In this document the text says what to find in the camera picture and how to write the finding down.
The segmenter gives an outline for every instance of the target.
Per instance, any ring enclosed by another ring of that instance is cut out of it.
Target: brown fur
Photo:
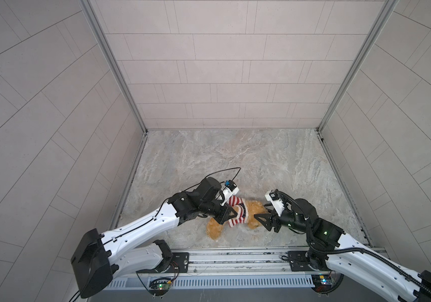
[[[261,202],[258,202],[258,201],[245,201],[245,202],[247,206],[247,212],[249,214],[247,226],[250,229],[254,230],[255,228],[261,225],[260,222],[254,218],[254,214],[267,213],[267,210]],[[223,229],[224,229],[224,225],[218,224],[217,221],[211,217],[209,219],[209,222],[207,223],[205,232],[207,236],[209,236],[213,240],[216,240],[217,238],[219,238]]]

